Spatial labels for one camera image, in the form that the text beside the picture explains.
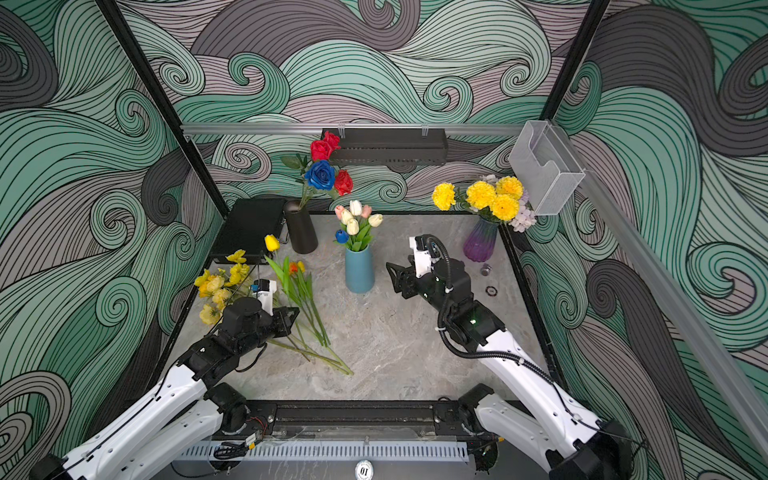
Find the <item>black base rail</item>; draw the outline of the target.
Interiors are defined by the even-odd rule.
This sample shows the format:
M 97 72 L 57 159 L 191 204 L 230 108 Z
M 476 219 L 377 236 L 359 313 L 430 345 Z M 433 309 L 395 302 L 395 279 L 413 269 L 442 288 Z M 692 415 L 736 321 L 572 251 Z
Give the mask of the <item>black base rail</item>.
M 270 434 L 334 428 L 404 427 L 420 435 L 480 436 L 487 432 L 457 400 L 249 400 Z

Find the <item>single yellow tulip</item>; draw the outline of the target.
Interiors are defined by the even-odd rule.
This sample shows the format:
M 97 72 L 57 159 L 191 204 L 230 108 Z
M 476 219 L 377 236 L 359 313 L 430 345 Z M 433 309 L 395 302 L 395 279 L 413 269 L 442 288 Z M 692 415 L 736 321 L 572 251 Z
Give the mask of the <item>single yellow tulip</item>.
M 323 347 L 329 347 L 330 339 L 314 301 L 311 274 L 306 271 L 306 267 L 301 260 L 296 262 L 295 279 L 302 304 L 306 307 L 306 315 L 311 327 L 315 331 L 318 342 Z

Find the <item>purple glass vase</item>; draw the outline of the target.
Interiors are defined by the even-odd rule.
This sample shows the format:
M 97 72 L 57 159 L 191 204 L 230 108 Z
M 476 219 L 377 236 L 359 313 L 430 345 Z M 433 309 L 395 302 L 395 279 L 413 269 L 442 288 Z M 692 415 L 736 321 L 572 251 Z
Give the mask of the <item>purple glass vase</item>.
M 493 255 L 497 234 L 496 223 L 479 218 L 464 241 L 464 255 L 473 262 L 487 261 Z

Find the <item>yellow flower bunch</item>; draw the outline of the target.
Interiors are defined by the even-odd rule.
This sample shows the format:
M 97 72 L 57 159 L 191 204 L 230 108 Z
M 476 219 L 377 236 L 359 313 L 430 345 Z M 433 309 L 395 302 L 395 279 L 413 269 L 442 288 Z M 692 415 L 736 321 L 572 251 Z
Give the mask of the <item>yellow flower bunch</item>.
M 323 347 L 318 342 L 314 329 L 309 325 L 307 325 L 306 323 L 299 322 L 297 325 L 293 327 L 292 333 L 296 333 L 296 334 L 301 333 L 304 340 L 309 344 L 310 355 L 311 355 L 310 363 L 321 362 L 326 366 L 328 366 L 329 368 L 334 369 L 346 376 L 352 376 L 354 374 L 354 371 L 347 365 L 347 363 L 339 355 L 337 355 L 333 351 L 331 346 Z M 273 344 L 273 341 L 276 339 L 277 338 L 269 340 L 268 344 L 270 346 L 278 347 L 280 349 L 292 352 L 286 348 L 281 348 L 280 346 Z

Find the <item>pale yellow blossom spray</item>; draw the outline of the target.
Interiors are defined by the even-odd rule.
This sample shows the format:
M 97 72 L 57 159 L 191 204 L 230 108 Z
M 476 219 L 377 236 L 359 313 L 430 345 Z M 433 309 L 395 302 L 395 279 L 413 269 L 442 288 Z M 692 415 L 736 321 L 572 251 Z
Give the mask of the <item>pale yellow blossom spray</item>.
M 200 319 L 211 327 L 211 332 L 222 324 L 223 313 L 226 307 L 232 305 L 235 300 L 246 298 L 247 295 L 240 291 L 240 287 L 247 280 L 242 274 L 232 277 L 233 270 L 219 269 L 211 273 L 204 273 L 195 279 L 194 285 L 198 288 L 198 296 L 204 300 Z

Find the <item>red rose stem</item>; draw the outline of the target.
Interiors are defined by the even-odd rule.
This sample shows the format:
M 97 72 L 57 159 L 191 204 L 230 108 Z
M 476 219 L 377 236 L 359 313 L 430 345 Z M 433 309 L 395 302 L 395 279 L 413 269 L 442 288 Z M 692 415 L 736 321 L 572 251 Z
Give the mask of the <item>red rose stem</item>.
M 319 140 L 310 144 L 309 155 L 291 155 L 281 158 L 282 163 L 299 174 L 302 184 L 299 208 L 304 209 L 318 193 L 331 199 L 349 195 L 354 190 L 350 173 L 331 164 L 331 156 L 341 149 L 341 138 L 326 130 Z

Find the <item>yellow ranunculus stem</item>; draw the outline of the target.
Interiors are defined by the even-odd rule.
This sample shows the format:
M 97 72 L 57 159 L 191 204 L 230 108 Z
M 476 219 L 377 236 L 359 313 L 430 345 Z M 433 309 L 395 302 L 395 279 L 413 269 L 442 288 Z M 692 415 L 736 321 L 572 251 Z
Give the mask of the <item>yellow ranunculus stem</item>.
M 232 277 L 235 277 L 236 274 L 242 273 L 247 280 L 243 283 L 243 285 L 240 287 L 240 291 L 244 292 L 247 296 L 251 296 L 251 285 L 253 284 L 253 280 L 250 278 L 251 268 L 250 265 L 246 263 L 246 260 L 244 258 L 245 251 L 244 250 L 238 250 L 235 253 L 229 255 L 226 257 L 228 262 L 232 264 L 232 266 L 229 268 L 233 270 L 233 273 L 231 274 Z M 301 306 L 298 307 L 300 309 L 300 316 L 302 317 L 299 322 L 304 322 L 307 325 L 310 325 L 309 319 L 306 315 L 306 307 L 302 304 L 301 298 L 300 298 Z M 274 295 L 274 303 L 273 305 L 280 306 L 289 306 L 289 307 L 297 307 L 295 306 L 287 296 L 285 296 L 280 288 L 280 285 L 277 280 L 277 292 Z

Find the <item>black hanging tray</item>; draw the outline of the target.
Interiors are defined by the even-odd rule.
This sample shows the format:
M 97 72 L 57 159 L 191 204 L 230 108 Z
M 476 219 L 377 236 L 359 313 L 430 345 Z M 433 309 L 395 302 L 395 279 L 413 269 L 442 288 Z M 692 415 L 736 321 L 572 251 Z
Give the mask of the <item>black hanging tray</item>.
M 419 128 L 325 128 L 323 140 L 338 147 L 330 162 L 338 166 L 443 165 L 448 157 L 444 129 Z

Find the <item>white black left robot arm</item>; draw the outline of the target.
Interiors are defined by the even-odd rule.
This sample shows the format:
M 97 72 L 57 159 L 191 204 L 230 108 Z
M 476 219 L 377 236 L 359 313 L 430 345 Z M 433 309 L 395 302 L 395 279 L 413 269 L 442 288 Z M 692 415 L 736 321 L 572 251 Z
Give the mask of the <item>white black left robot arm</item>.
M 245 354 L 289 336 L 299 313 L 268 300 L 236 300 L 156 386 L 64 457 L 39 460 L 30 478 L 149 479 L 221 427 L 241 432 L 245 399 L 222 380 Z

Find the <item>black ribbed hard case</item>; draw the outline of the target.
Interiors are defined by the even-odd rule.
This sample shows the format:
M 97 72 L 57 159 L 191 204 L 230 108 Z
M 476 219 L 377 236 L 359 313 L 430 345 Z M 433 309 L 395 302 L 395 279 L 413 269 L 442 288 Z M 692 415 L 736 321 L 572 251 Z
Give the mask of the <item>black ribbed hard case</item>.
M 237 200 L 216 238 L 209 257 L 219 264 L 227 264 L 227 256 L 244 250 L 247 264 L 265 264 L 268 254 L 265 237 L 280 237 L 284 227 L 285 199 Z

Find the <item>blue rose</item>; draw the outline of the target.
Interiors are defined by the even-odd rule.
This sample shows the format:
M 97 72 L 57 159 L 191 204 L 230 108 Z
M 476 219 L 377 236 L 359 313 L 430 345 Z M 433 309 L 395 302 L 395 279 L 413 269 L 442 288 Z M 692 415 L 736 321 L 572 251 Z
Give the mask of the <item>blue rose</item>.
M 330 191 L 335 185 L 336 170 L 328 160 L 318 160 L 307 170 L 304 178 L 310 187 Z

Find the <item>teal ceramic vase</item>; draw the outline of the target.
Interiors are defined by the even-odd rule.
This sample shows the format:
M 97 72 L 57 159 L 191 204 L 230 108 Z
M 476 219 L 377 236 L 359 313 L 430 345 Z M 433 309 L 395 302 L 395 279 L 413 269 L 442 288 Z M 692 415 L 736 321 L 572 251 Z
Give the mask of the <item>teal ceramic vase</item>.
M 355 294 L 364 294 L 373 288 L 375 272 L 370 246 L 360 251 L 345 251 L 345 283 Z

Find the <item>yellow carnation bouquet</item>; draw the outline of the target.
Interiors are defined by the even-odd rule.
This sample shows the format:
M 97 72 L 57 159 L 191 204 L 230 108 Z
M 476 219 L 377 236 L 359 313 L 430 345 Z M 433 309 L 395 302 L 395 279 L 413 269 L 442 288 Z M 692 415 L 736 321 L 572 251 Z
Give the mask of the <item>yellow carnation bouquet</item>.
M 437 185 L 431 195 L 440 211 L 465 211 L 497 225 L 523 233 L 537 223 L 529 202 L 529 190 L 516 176 L 483 177 L 465 189 L 452 183 Z

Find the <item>black cylindrical vase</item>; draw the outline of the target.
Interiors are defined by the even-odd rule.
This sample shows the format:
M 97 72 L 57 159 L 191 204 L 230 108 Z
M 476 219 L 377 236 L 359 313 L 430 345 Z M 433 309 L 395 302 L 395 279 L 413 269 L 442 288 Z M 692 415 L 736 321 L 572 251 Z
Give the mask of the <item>black cylindrical vase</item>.
M 293 250 L 299 254 L 314 252 L 318 247 L 318 239 L 307 208 L 302 207 L 299 200 L 289 200 L 283 211 Z

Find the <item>yellow sunflower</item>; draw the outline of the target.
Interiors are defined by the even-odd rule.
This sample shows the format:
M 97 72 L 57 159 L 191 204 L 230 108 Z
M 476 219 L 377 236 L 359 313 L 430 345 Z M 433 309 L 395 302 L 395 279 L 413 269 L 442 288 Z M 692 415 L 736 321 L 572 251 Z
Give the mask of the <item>yellow sunflower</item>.
M 288 335 L 278 337 L 273 341 L 273 344 L 298 353 L 307 362 L 311 361 L 309 344 L 304 340 L 301 333 L 289 333 Z

